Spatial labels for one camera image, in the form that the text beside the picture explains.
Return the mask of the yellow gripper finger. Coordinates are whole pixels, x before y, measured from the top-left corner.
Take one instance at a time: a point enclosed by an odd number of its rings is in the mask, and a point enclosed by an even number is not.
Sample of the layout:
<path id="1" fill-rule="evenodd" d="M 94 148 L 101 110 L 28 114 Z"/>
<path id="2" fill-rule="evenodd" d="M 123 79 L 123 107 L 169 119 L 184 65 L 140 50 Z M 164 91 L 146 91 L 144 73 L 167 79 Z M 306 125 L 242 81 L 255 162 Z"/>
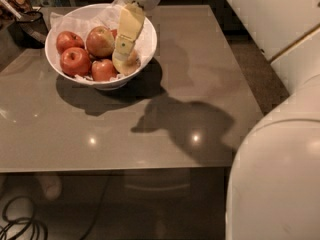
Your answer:
<path id="1" fill-rule="evenodd" d="M 144 20 L 145 13 L 137 3 L 126 4 L 121 9 L 112 55 L 115 62 L 121 63 L 128 59 L 143 29 Z"/>

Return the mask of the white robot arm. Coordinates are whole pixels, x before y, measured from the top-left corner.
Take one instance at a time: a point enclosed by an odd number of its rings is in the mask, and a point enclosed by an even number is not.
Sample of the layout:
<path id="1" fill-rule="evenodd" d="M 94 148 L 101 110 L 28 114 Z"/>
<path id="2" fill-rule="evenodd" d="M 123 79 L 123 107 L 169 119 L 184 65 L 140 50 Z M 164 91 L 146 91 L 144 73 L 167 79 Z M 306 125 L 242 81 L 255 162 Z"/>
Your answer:
<path id="1" fill-rule="evenodd" d="M 226 240 L 320 240 L 320 0 L 227 0 L 289 92 L 235 156 Z"/>

